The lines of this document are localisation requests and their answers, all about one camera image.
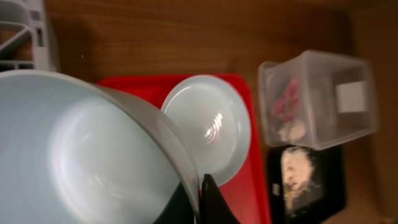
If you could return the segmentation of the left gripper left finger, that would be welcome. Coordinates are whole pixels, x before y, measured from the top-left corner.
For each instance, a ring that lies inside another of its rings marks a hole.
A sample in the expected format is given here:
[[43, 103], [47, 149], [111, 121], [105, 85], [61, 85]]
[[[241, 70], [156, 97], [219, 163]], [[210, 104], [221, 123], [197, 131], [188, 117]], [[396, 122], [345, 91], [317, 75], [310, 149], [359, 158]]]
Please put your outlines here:
[[194, 218], [187, 193], [179, 183], [154, 224], [194, 224]]

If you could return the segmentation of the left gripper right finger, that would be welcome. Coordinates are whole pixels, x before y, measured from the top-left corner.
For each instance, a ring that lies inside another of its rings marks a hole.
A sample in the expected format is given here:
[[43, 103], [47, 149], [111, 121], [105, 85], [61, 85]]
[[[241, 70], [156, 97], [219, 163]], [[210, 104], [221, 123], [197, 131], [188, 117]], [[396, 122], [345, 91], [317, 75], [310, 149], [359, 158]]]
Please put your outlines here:
[[200, 215], [203, 224], [240, 224], [210, 174], [204, 175], [201, 186]]

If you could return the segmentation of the rice food scraps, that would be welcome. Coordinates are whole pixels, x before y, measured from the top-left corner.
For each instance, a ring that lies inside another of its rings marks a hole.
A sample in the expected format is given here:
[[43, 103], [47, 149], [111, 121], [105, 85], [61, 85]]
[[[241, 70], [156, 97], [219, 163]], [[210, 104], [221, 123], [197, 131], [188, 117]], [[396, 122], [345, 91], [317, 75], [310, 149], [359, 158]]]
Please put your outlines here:
[[323, 196], [318, 157], [312, 149], [294, 146], [282, 152], [280, 161], [285, 211], [294, 217]]

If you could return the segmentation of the white tissue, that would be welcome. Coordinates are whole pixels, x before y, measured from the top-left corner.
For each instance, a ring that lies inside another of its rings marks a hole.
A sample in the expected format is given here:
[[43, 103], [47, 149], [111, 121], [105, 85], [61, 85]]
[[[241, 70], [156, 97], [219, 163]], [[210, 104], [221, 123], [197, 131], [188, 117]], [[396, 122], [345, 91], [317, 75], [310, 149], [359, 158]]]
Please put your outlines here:
[[299, 119], [287, 122], [278, 131], [279, 140], [282, 142], [294, 142], [302, 139], [306, 134], [305, 123]]

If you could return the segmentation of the light blue bowl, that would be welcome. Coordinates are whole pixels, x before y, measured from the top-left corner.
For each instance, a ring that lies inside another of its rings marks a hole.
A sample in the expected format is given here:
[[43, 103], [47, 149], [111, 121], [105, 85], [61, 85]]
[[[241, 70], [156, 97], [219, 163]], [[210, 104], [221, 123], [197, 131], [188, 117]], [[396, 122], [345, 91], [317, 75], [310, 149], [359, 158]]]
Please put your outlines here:
[[151, 103], [61, 73], [1, 73], [2, 223], [154, 223], [179, 183], [199, 223], [191, 149]]

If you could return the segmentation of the red snack wrapper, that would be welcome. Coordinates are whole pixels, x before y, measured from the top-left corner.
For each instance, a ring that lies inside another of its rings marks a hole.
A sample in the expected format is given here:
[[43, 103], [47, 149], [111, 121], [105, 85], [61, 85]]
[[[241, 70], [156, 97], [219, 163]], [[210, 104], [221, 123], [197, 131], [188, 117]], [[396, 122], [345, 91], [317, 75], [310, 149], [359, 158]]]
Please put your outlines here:
[[293, 77], [280, 98], [274, 103], [272, 115], [284, 121], [293, 121], [299, 110], [299, 79]]

